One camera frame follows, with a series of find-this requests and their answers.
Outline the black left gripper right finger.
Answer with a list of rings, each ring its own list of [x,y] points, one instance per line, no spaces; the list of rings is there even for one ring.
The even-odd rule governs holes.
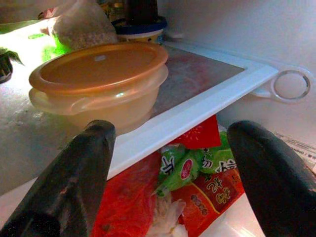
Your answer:
[[[316,235],[316,176],[280,138],[242,120],[227,130],[242,185],[267,237]]]

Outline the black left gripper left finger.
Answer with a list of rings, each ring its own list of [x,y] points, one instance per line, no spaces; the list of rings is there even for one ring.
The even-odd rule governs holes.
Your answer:
[[[1,229],[1,236],[89,236],[106,186],[115,141],[112,123],[89,123],[40,174]]]

